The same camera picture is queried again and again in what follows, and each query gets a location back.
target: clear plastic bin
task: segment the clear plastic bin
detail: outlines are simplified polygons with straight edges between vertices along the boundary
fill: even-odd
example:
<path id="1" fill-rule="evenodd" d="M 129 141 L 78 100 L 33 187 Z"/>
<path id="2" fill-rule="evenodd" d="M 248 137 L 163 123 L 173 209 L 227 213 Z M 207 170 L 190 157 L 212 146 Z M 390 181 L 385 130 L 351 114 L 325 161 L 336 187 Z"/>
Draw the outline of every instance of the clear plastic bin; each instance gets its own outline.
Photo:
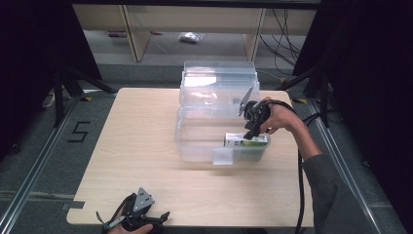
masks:
<path id="1" fill-rule="evenodd" d="M 224 146 L 226 134 L 245 134 L 240 103 L 252 87 L 250 100 L 259 100 L 259 82 L 252 62 L 186 61 L 182 72 L 175 143 L 185 162 L 231 165 L 257 162 L 264 146 Z"/>
<path id="2" fill-rule="evenodd" d="M 252 62 L 186 61 L 179 102 L 183 108 L 206 108 L 216 111 L 216 117 L 234 117 L 251 87 L 250 99 L 259 99 L 259 82 Z"/>

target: hand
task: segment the hand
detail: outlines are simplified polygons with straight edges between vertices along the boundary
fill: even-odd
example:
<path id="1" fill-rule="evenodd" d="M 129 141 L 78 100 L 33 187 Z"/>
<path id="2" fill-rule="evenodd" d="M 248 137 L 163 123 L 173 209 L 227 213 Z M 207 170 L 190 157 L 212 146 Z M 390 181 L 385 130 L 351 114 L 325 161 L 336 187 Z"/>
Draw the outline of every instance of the hand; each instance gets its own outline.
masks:
<path id="1" fill-rule="evenodd" d="M 285 128 L 290 131 L 297 142 L 298 149 L 304 160 L 308 160 L 313 156 L 321 154 L 321 150 L 314 142 L 310 132 L 304 122 L 291 110 L 278 104 L 269 104 L 271 115 L 260 126 L 260 132 L 265 133 L 270 129 L 268 134 L 273 134 L 277 129 Z"/>
<path id="2" fill-rule="evenodd" d="M 124 210 L 124 207 L 122 207 L 121 210 L 118 212 L 118 214 L 115 217 L 115 220 L 118 219 L 122 215 L 123 210 Z M 122 226 L 121 223 L 119 223 L 114 228 L 110 229 L 107 232 L 107 234 L 147 234 L 152 230 L 152 228 L 153 228 L 152 224 L 146 224 L 134 230 L 133 232 L 129 232 Z"/>
<path id="3" fill-rule="evenodd" d="M 270 97 L 265 97 L 262 101 L 270 100 Z M 293 132 L 295 128 L 306 128 L 301 119 L 291 110 L 278 104 L 269 104 L 271 116 L 260 126 L 260 132 L 269 135 L 273 134 L 277 129 L 285 128 L 289 132 Z"/>

